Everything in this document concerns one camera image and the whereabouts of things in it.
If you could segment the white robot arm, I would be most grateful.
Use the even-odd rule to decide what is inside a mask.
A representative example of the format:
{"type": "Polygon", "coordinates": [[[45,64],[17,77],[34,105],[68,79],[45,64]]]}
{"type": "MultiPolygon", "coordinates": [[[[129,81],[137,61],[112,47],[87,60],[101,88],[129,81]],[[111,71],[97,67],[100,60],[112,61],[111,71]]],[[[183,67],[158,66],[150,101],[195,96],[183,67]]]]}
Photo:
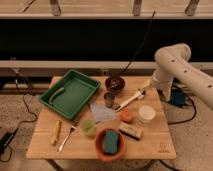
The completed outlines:
{"type": "Polygon", "coordinates": [[[191,49],[185,43],[166,46],[155,52],[157,68],[151,78],[151,85],[163,92],[170,100],[173,79],[178,79],[213,110],[213,77],[188,63],[191,49]]]}

